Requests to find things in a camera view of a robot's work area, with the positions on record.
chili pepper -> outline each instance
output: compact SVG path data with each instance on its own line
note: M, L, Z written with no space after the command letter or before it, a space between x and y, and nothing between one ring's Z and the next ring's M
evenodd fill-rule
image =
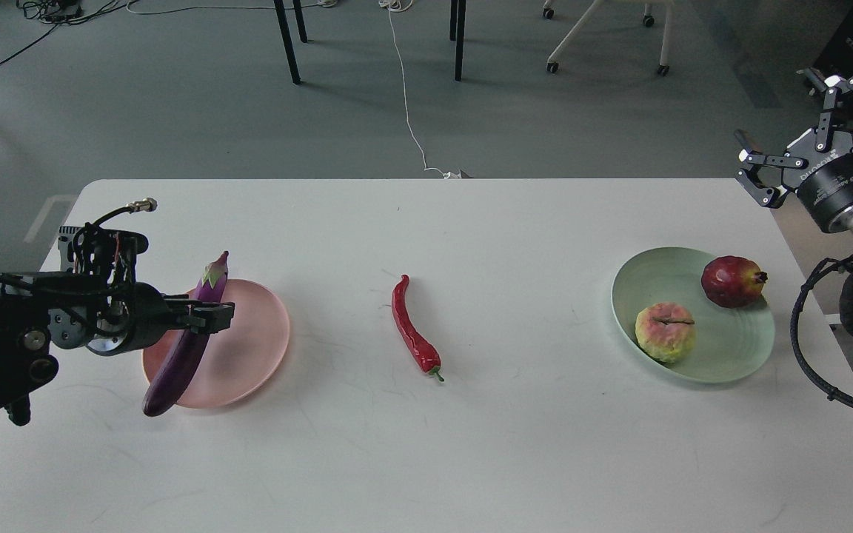
M400 277L400 283L393 287L393 320L397 323L397 329L400 330L400 336L404 338L407 348L410 348L410 354L413 355L413 360L420 365L420 370L423 370L428 375L435 375L439 381L444 381L443 375L440 375L440 354L436 348L427 342L423 335L420 335L410 323L410 316L407 314L407 304L405 299L407 286L410 284L410 277L404 274Z

pink plate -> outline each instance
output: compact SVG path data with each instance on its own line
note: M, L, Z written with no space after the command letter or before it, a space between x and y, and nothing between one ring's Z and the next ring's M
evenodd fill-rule
M248 280L230 279L223 301L236 304L230 328L210 336L193 381L176 405L209 409L246 397L270 376L288 347L285 306L272 291ZM176 331L143 350L143 372L152 381Z

light green plate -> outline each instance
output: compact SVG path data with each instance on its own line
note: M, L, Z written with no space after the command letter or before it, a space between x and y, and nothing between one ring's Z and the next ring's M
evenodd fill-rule
M707 299L700 276L714 259L685 247L650 249L623 264L612 287L614 317L634 352L662 372L700 383L747 377L768 360L775 342L775 322L764 298L740 309L725 309ZM659 301L676 301L697 323L696 347L682 361L668 365L644 354L634 334L637 314Z

floor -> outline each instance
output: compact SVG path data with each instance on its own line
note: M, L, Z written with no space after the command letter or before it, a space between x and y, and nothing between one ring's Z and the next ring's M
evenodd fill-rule
M104 4L81 2L85 15ZM546 20L539 0L471 0L456 82L448 3L389 15L376 0L340 0L305 10L301 85L271 10L129 13L192 4L141 0L57 27L0 67L0 271L37 270L96 179L731 178L735 129L778 152L817 122L796 70L852 2L680 2L660 77L663 10L646 28L640 6L608 4L548 74L585 3L560 0ZM0 61L51 28L0 0ZM806 271L853 252L796 200L775 215ZM839 286L816 291L827 314ZM853 340L833 329L853 367Z

black table leg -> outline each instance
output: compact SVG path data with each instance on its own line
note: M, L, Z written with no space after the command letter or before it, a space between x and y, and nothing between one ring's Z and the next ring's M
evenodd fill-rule
M305 18L301 14L301 0L295 0L295 23L298 23L298 39L302 43L307 43L308 33L305 33Z
M278 30L281 31L281 43L285 45L285 57L288 58L288 70L292 73L292 82L301 83L298 75L298 64L295 63L295 48L292 47L292 34L288 30L288 17L285 16L285 6L281 0L275 0L275 14L278 15Z
M466 0L453 0L457 4L456 13L456 74L453 78L463 78L463 37L466 33Z
M449 0L449 40L456 41L456 4L457 0Z

